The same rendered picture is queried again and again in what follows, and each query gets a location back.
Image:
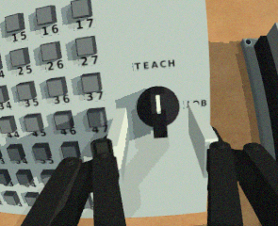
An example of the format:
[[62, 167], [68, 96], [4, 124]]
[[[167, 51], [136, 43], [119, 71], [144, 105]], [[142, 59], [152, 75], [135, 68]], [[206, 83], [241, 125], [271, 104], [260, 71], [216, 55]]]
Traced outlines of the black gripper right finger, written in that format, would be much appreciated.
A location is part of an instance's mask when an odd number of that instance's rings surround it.
[[198, 103], [188, 103], [188, 134], [209, 179], [207, 226], [243, 226], [237, 182], [261, 225], [278, 226], [278, 163], [270, 153], [254, 142], [231, 149]]

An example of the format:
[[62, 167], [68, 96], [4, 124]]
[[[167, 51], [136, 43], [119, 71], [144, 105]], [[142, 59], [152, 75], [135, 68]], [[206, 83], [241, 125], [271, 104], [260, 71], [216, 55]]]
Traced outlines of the grey control cabinet with keypad desk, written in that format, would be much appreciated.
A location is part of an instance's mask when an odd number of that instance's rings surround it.
[[0, 103], [0, 212], [27, 215], [61, 160], [90, 161], [117, 108], [124, 216], [206, 212], [188, 134], [188, 103], [210, 123], [205, 0], [0, 0]]

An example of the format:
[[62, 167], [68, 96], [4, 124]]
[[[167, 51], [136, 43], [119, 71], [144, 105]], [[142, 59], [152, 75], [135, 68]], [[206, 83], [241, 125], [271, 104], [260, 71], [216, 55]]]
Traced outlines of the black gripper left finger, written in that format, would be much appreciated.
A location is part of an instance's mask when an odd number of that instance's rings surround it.
[[90, 143], [90, 161], [59, 162], [21, 226], [77, 226], [92, 192], [94, 226], [126, 226], [119, 186], [130, 139], [126, 108], [116, 109], [106, 136]]

